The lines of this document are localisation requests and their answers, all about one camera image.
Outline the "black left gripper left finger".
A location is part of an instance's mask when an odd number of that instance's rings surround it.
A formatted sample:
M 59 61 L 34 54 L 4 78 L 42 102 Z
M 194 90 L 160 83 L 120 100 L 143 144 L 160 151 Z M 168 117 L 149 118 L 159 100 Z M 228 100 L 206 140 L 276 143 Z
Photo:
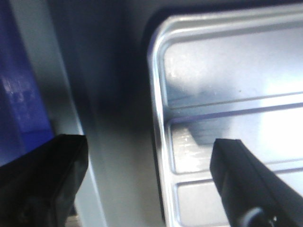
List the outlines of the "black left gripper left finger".
M 88 168 L 84 135 L 61 134 L 0 168 L 2 227 L 63 227 Z

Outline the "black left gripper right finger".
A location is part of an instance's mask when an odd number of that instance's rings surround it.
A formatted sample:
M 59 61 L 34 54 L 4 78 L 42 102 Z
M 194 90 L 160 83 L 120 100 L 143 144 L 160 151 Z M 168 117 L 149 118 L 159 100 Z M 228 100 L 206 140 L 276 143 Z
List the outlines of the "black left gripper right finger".
M 232 227 L 301 227 L 303 198 L 241 140 L 216 139 L 210 172 Z

